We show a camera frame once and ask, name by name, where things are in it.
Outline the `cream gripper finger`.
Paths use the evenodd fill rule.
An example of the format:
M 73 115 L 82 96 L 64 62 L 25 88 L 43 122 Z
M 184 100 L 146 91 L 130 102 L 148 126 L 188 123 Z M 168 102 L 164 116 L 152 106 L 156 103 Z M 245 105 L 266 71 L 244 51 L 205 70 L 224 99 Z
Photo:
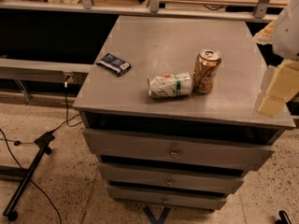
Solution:
M 299 62 L 284 60 L 278 66 L 269 65 L 263 75 L 257 111 L 274 117 L 299 92 Z

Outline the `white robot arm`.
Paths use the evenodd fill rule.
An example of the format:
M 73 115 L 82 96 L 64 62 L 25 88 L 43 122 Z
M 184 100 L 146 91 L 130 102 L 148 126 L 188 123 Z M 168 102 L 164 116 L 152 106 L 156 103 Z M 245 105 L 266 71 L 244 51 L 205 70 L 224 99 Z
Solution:
M 253 40 L 260 45 L 271 44 L 273 52 L 283 58 L 276 68 L 265 72 L 258 101 L 258 112 L 274 117 L 299 92 L 299 0 L 291 0 Z

